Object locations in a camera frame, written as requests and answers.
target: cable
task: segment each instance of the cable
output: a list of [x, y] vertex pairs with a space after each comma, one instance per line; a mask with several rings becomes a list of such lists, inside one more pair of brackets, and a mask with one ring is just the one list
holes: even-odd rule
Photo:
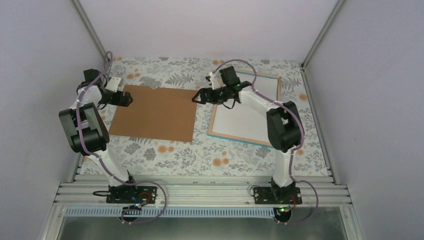
[[232, 101], [232, 106], [231, 106], [231, 107], [229, 107], [229, 106], [225, 105], [224, 103], [222, 103], [222, 105], [224, 105], [224, 107], [226, 107], [227, 109], [233, 109], [233, 108], [234, 108], [234, 105], [236, 105], [236, 100], [234, 99], [234, 100]]
[[251, 186], [251, 187], [249, 188], [249, 194], [250, 194], [252, 197], [254, 197], [254, 196], [255, 196], [254, 194], [252, 194], [252, 188], [254, 188], [254, 187], [258, 187], [258, 188], [259, 188], [259, 186], [258, 186], [258, 185], [253, 185], [253, 186]]
[[[258, 90], [255, 89], [255, 82], [256, 82], [256, 78], [257, 78], [258, 74], [256, 73], [255, 68], [249, 62], [247, 62], [245, 60], [242, 60], [242, 59], [231, 59], [231, 60], [225, 61], [224, 63], [222, 63], [221, 65], [219, 65], [212, 72], [212, 74], [215, 74], [222, 66], [224, 66], [225, 64], [231, 63], [231, 62], [241, 62], [241, 63], [247, 64], [253, 70], [253, 72], [254, 72], [254, 78], [253, 78], [252, 85], [251, 85], [252, 91], [256, 95], [258, 95], [259, 97], [261, 97], [262, 99], [264, 99], [264, 100], [266, 100], [266, 101], [268, 101], [268, 102], [270, 102], [270, 103], [272, 103], [274, 105], [277, 105], [278, 107], [284, 109], [287, 113], [289, 113], [293, 117], [294, 121], [299, 126], [299, 129], [300, 129], [300, 144], [299, 144], [299, 146], [297, 146], [295, 148], [292, 148], [291, 151], [290, 151], [290, 162], [289, 162], [289, 167], [288, 167], [288, 175], [290, 176], [291, 180], [294, 181], [295, 183], [297, 183], [297, 184], [299, 184], [299, 183], [305, 183], [305, 184], [308, 184], [312, 188], [313, 192], [315, 193], [316, 204], [315, 204], [315, 208], [313, 209], [313, 212], [308, 217], [306, 217], [305, 219], [300, 220], [300, 221], [297, 221], [297, 222], [284, 222], [284, 224], [285, 225], [296, 225], [296, 224], [304, 223], [304, 222], [310, 220], [315, 215], [315, 213], [317, 213], [318, 202], [319, 201], [318, 201], [318, 193], [317, 193], [317, 190], [315, 189], [315, 187], [310, 182], [308, 182], [306, 180], [299, 180], [299, 181], [296, 180], [293, 177], [293, 174], [292, 174], [293, 158], [294, 158], [294, 155], [295, 155], [295, 151], [296, 150], [299, 150], [304, 145], [304, 141], [305, 141], [305, 131], [304, 131], [304, 128], [303, 128], [303, 126], [301, 124], [301, 121], [299, 120], [299, 118], [289, 108], [287, 108], [286, 106], [284, 106], [283, 104], [281, 104], [279, 102], [276, 102], [276, 101], [274, 101], [274, 100], [266, 97], [265, 95], [261, 94]], [[275, 217], [274, 217], [274, 221], [276, 221], [278, 224], [280, 224], [280, 221], [278, 221]]]
[[146, 204], [148, 204], [150, 202], [150, 199], [152, 199], [152, 195], [150, 195], [150, 193], [144, 191], [144, 192], [140, 192], [140, 194], [138, 194], [138, 196], [140, 197], [141, 195], [145, 195], [147, 196], [146, 198]]
[[146, 221], [141, 221], [141, 222], [134, 222], [133, 224], [144, 224], [144, 223], [149, 223], [151, 221], [154, 221], [156, 219], [158, 219], [160, 216], [162, 216], [162, 214], [164, 214], [165, 209], [167, 208], [167, 194], [165, 193], [164, 188], [157, 184], [154, 181], [136, 181], [133, 183], [127, 183], [122, 179], [119, 179], [118, 177], [116, 177], [111, 171], [109, 171], [109, 169], [106, 167], [105, 163], [103, 162], [103, 159], [94, 152], [91, 152], [87, 149], [86, 143], [84, 142], [84, 136], [83, 136], [83, 127], [82, 127], [82, 122], [81, 122], [81, 115], [80, 115], [80, 105], [81, 105], [81, 101], [84, 97], [84, 94], [86, 93], [86, 91], [95, 83], [97, 82], [97, 80], [104, 74], [106, 74], [106, 72], [108, 71], [110, 65], [112, 65], [113, 63], [113, 54], [111, 51], [106, 52], [105, 58], [107, 59], [106, 63], [104, 64], [104, 70], [101, 74], [99, 74], [92, 82], [90, 82], [84, 89], [83, 91], [81, 91], [81, 94], [77, 97], [76, 99], [76, 122], [77, 122], [77, 130], [78, 130], [78, 135], [79, 135], [79, 140], [81, 142], [81, 147], [84, 150], [84, 152], [88, 155], [92, 155], [94, 157], [96, 157], [101, 165], [101, 167], [104, 169], [104, 171], [113, 179], [115, 179], [116, 181], [118, 181], [119, 183], [126, 185], [126, 186], [136, 186], [136, 185], [140, 185], [140, 184], [153, 184], [155, 186], [157, 186], [158, 188], [160, 188], [160, 190], [163, 193], [163, 200], [164, 200], [164, 204], [163, 204], [163, 209], [160, 211], [160, 213], [158, 215], [156, 215], [155, 217], [152, 217], [149, 220]]
[[291, 198], [291, 200], [293, 200], [293, 208], [291, 209], [291, 210], [293, 210], [293, 209], [295, 209], [295, 208], [296, 208], [296, 206], [297, 206], [298, 204], [296, 203], [296, 198], [295, 198], [294, 196], [290, 195], [290, 198]]
[[93, 191], [93, 195], [98, 197], [107, 197], [108, 193], [108, 191]]

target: wooden frame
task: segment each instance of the wooden frame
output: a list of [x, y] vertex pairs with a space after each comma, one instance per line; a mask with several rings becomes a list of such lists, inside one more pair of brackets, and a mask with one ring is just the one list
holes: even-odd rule
[[[246, 71], [246, 70], [240, 70], [240, 69], [236, 69], [235, 70], [238, 73], [244, 73], [244, 74], [249, 74], [249, 75], [254, 75], [255, 73], [252, 71]], [[257, 76], [261, 76], [261, 77], [267, 77], [267, 78], [271, 78], [271, 79], [277, 79], [277, 96], [276, 96], [276, 100], [280, 100], [281, 98], [281, 84], [282, 84], [282, 79], [280, 76], [276, 76], [276, 75], [271, 75], [271, 74], [266, 74], [266, 73], [256, 73]], [[213, 111], [212, 111], [212, 115], [210, 117], [210, 124], [209, 124], [209, 129], [207, 131], [207, 135], [208, 136], [212, 136], [212, 137], [218, 137], [218, 138], [222, 138], [222, 139], [229, 139], [229, 140], [235, 140], [238, 142], [243, 142], [243, 143], [247, 143], [247, 144], [255, 144], [255, 145], [260, 145], [260, 146], [264, 146], [264, 147], [272, 147], [271, 144], [269, 142], [266, 141], [259, 141], [259, 140], [255, 140], [255, 139], [250, 139], [250, 138], [244, 138], [244, 137], [239, 137], [239, 136], [233, 136], [233, 135], [228, 135], [228, 134], [223, 134], [223, 133], [218, 133], [218, 132], [213, 132], [212, 128], [214, 126], [214, 121], [215, 121], [215, 114], [217, 113], [217, 105], [213, 106]]]

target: metal bar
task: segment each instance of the metal bar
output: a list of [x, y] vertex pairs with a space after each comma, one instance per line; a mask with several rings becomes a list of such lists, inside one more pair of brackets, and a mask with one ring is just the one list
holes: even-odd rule
[[327, 165], [327, 167], [330, 168], [334, 184], [338, 184], [340, 183], [340, 179], [338, 178], [338, 173], [335, 171], [335, 168], [331, 164], [326, 141], [324, 140], [323, 130], [321, 128], [320, 121], [318, 120], [317, 110], [315, 109], [314, 98], [311, 93], [311, 88], [309, 87], [308, 78], [304, 71], [301, 71], [301, 73], [303, 78], [303, 84], [305, 86], [307, 98], [310, 105], [310, 111], [313, 117], [313, 122], [315, 123], [316, 133], [318, 135], [319, 143], [321, 144], [322, 155], [324, 157], [325, 164]]
[[69, 175], [67, 177], [67, 181], [68, 183], [73, 183], [74, 179], [75, 179], [75, 175], [79, 174], [79, 171], [81, 170], [80, 165], [83, 163], [83, 155], [82, 154], [78, 154], [74, 160], [74, 166], [73, 168], [71, 168], [71, 170], [69, 171]]
[[[158, 182], [165, 189], [170, 207], [265, 207], [255, 205], [249, 189], [253, 185], [269, 186], [270, 177], [201, 177], [201, 176], [138, 176], [136, 179], [150, 179]], [[318, 180], [331, 179], [321, 177]], [[346, 186], [334, 185], [328, 181], [314, 182], [322, 207], [350, 206], [352, 204]], [[56, 205], [111, 206], [105, 197], [92, 195], [92, 192], [107, 190], [108, 182], [104, 180], [83, 180], [74, 183], [61, 183], [54, 200]], [[306, 184], [298, 184], [302, 193], [302, 207], [315, 206], [314, 192]], [[155, 206], [163, 206], [163, 194], [159, 191]], [[283, 207], [267, 205], [266, 207]]]
[[56, 240], [58, 239], [61, 230], [62, 222], [64, 220], [66, 206], [53, 205], [47, 217], [47, 222], [41, 233], [41, 240]]
[[364, 240], [359, 227], [359, 222], [353, 206], [340, 207], [341, 218], [343, 219], [344, 230], [348, 240]]
[[[341, 195], [341, 196], [349, 196], [349, 192], [347, 189], [340, 189], [340, 188], [320, 188], [315, 187], [316, 192], [318, 195]], [[108, 187], [103, 186], [88, 186], [88, 187], [60, 187], [57, 191], [57, 194], [92, 194], [94, 191], [107, 191]], [[245, 195], [249, 191], [249, 187], [222, 187], [219, 188], [189, 188], [189, 187], [174, 187], [174, 186], [167, 186], [167, 195], [189, 195], [193, 193], [193, 191], [215, 191], [218, 190], [220, 194], [229, 195], [231, 193], [234, 193], [234, 191], [240, 191], [243, 193], [242, 195]], [[303, 195], [314, 195], [314, 191], [310, 187], [300, 187], [300, 191]]]
[[[166, 184], [170, 184], [169, 182], [162, 182], [162, 181], [157, 181], [157, 183], [158, 184], [161, 184], [161, 185], [166, 185]], [[256, 185], [258, 185], [258, 186], [260, 186], [260, 187], [268, 187], [269, 186], [269, 183], [267, 183], [267, 184], [264, 184], [264, 183], [258, 183], [258, 184], [256, 184]], [[105, 185], [105, 183], [103, 182], [85, 182], [85, 181], [82, 181], [82, 182], [74, 182], [74, 183], [67, 183], [67, 182], [64, 182], [64, 183], [61, 183], [60, 184], [60, 188], [64, 188], [64, 187], [72, 187], [72, 188], [78, 188], [78, 187], [100, 187], [100, 188], [104, 188], [106, 185]], [[226, 188], [233, 188], [233, 186], [231, 186], [231, 185], [228, 185], [228, 186], [226, 186], [226, 185], [213, 185], [213, 184], [210, 184], [210, 183], [197, 183], [196, 185], [193, 185], [193, 184], [180, 184], [180, 183], [175, 183], [175, 184], [172, 184], [172, 186], [174, 186], [174, 187], [176, 187], [176, 188], [192, 188], [192, 189], [196, 189], [196, 188], [208, 188], [208, 189], [213, 189], [213, 188], [219, 188], [219, 189], [226, 189]], [[317, 184], [314, 184], [313, 185], [315, 188], [325, 188], [325, 189], [347, 189], [347, 186], [346, 185], [332, 185], [332, 184], [326, 184], [326, 183], [317, 183]], [[296, 184], [296, 187], [299, 187], [300, 189], [302, 189], [302, 188], [310, 188], [309, 187], [309, 185], [307, 185], [306, 183], [303, 183], [303, 182], [301, 182], [301, 183], [298, 183], [298, 184]]]
[[[155, 181], [155, 182], [173, 182], [173, 183], [269, 183], [271, 181], [271, 176], [166, 176], [166, 175], [135, 175], [136, 181]], [[334, 184], [334, 180], [330, 176], [297, 176], [296, 180], [306, 180], [311, 183], [327, 183], [329, 185]], [[75, 181], [78, 182], [98, 182], [101, 181], [106, 183], [107, 178], [104, 175], [98, 174], [77, 174], [75, 176]]]
[[88, 34], [90, 35], [91, 39], [94, 42], [94, 45], [96, 46], [101, 58], [103, 59], [106, 55], [105, 48], [102, 45], [102, 42], [100, 42], [99, 36], [96, 34], [93, 25], [91, 24], [86, 12], [84, 11], [83, 5], [81, 5], [80, 0], [71, 0], [73, 3], [76, 12], [79, 14], [79, 17], [81, 18], [82, 22], [85, 25], [85, 28], [88, 31]]
[[[124, 217], [154, 217], [161, 208], [144, 206], [128, 212]], [[119, 206], [70, 206], [66, 217], [120, 217]], [[167, 207], [161, 218], [272, 218], [272, 207]]]
[[340, 11], [344, 2], [345, 2], [345, 0], [338, 0], [337, 3], [335, 4], [334, 8], [332, 9], [330, 15], [327, 18], [327, 21], [325, 22], [324, 26], [322, 27], [321, 32], [319, 32], [318, 37], [315, 39], [315, 42], [313, 43], [312, 47], [310, 48], [309, 52], [306, 55], [305, 60], [303, 61], [302, 66], [304, 68], [306, 68], [306, 66], [308, 66], [312, 56], [315, 53], [315, 50], [320, 45], [321, 41], [323, 40], [323, 37], [326, 35], [331, 24], [334, 22], [334, 19], [335, 19], [337, 13]]

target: floral pattern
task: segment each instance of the floral pattern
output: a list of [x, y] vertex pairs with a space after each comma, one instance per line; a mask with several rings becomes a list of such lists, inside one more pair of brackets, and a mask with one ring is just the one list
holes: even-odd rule
[[[124, 85], [196, 90], [210, 87], [205, 76], [223, 62], [205, 58], [118, 57], [114, 59], [110, 75], [122, 78]], [[293, 173], [327, 175], [300, 64], [266, 59], [248, 62], [258, 73], [281, 76], [281, 101], [296, 103], [305, 129], [305, 142], [296, 153]], [[250, 70], [244, 63], [232, 62], [232, 65]], [[115, 110], [116, 106], [108, 105], [99, 111], [107, 129]], [[192, 142], [111, 135], [108, 148], [133, 175], [271, 176], [274, 149], [207, 135], [212, 110], [212, 104], [197, 105]], [[83, 162], [81, 174], [100, 173], [91, 160]]]

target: red wire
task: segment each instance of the red wire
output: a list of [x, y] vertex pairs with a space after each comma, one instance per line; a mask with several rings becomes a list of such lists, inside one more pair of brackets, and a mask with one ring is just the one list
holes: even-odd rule
[[291, 198], [291, 200], [293, 200], [293, 208], [291, 209], [291, 210], [293, 210], [293, 209], [295, 209], [295, 208], [296, 208], [296, 206], [297, 206], [298, 204], [296, 203], [296, 198], [295, 198], [294, 196], [290, 195], [290, 198]]
[[150, 199], [152, 198], [152, 196], [150, 195], [150, 193], [144, 191], [144, 192], [141, 192], [141, 193], [138, 194], [139, 197], [141, 195], [146, 195], [147, 196], [147, 198], [146, 198], [146, 204], [148, 204], [150, 202]]

